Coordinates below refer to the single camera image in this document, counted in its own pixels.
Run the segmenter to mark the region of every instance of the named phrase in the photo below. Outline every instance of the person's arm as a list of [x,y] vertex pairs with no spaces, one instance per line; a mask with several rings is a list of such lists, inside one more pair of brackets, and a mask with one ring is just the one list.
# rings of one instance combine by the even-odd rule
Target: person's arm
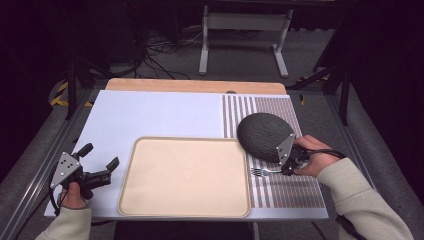
[[88,240],[90,228],[91,210],[86,207],[85,200],[81,197],[78,183],[71,183],[63,198],[59,216],[36,240]]
[[[296,139],[296,144],[311,149],[330,149],[312,136]],[[413,239],[403,220],[375,191],[349,158],[313,154],[309,164],[296,169],[300,175],[314,176],[331,189],[338,215],[346,217],[366,239]],[[339,239],[354,239],[343,228]]]

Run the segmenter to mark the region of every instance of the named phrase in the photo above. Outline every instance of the table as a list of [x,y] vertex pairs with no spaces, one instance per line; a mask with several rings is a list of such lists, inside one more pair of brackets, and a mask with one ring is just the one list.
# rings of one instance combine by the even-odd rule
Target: table
[[[229,90],[238,94],[221,94]],[[85,171],[102,170],[101,168],[104,168],[116,155],[121,160],[120,166],[112,174],[112,184],[94,190],[95,197],[89,202],[93,218],[211,220],[211,218],[121,215],[117,210],[117,202],[129,162],[131,146],[134,139],[140,136],[180,137],[183,135],[183,137],[199,138],[236,138],[235,129],[238,122],[235,119],[240,121],[243,116],[253,112],[281,114],[293,126],[296,135],[301,135],[297,119],[292,111],[291,100],[288,95],[285,95],[284,86],[279,83],[110,80],[106,90],[99,94],[75,147],[75,150],[78,150],[88,142],[94,145],[94,150],[81,160]],[[249,168],[270,166],[263,165],[262,161],[250,156],[247,156],[247,159]],[[249,175],[252,208],[247,216],[213,218],[212,220],[264,221],[328,218],[316,179],[306,176],[274,176],[275,179],[272,179],[272,176],[259,179]],[[48,206],[45,215],[53,216],[51,206]]]

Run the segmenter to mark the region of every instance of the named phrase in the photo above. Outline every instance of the dark background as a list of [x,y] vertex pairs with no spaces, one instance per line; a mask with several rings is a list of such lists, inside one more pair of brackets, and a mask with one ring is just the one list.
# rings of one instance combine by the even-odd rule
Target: dark background
[[[328,67],[351,61],[352,83],[364,109],[423,201],[419,186],[424,170],[420,152],[424,146],[423,18],[418,1],[378,3],[371,14],[344,18],[319,64]],[[49,22],[43,4],[45,1],[38,0],[0,3],[0,180],[48,117],[49,92],[63,79],[66,69],[63,38]],[[145,28],[128,19],[126,6],[132,7],[131,14],[140,11],[142,20],[174,40],[182,28],[199,25],[202,17],[201,6],[156,5],[146,13],[146,7],[140,9],[134,2],[78,0],[62,4],[77,51],[106,69],[112,62],[142,58],[134,39],[143,38]],[[299,10],[291,28],[336,28],[341,16],[324,10]]]

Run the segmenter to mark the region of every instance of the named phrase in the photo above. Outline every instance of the wooden board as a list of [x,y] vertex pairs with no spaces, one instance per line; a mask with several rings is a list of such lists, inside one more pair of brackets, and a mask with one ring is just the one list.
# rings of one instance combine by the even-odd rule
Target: wooden board
[[206,93],[234,91],[239,94],[287,94],[286,88],[281,83],[128,78],[109,80],[106,90]]

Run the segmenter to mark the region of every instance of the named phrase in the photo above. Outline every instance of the metal frame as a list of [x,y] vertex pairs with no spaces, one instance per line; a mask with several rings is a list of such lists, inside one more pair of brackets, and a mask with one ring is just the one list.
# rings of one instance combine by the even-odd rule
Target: metal frame
[[209,13],[208,6],[205,6],[203,10],[203,46],[200,55],[199,74],[206,75],[207,72],[209,29],[240,29],[280,32],[279,42],[273,44],[272,49],[281,77],[287,78],[289,74],[281,50],[287,36],[292,15],[293,10],[288,10],[286,15]]
[[87,89],[83,89],[81,91],[81,95],[77,103],[78,107],[76,108],[72,117],[63,123],[61,129],[56,135],[54,144],[49,149],[46,157],[40,165],[40,168],[38,169],[34,178],[31,180],[24,196],[12,214],[12,217],[10,218],[6,227],[3,229],[3,232],[0,235],[0,239],[15,239],[19,229],[23,226],[26,218],[31,213],[32,208],[35,205],[35,201],[37,200],[37,197],[39,196],[43,186],[48,179],[49,173],[52,171],[52,168],[57,159],[60,158],[62,154],[60,150],[63,147],[64,141],[74,126],[74,123],[78,119],[82,109],[84,108],[85,102],[88,100],[90,93],[91,91]]

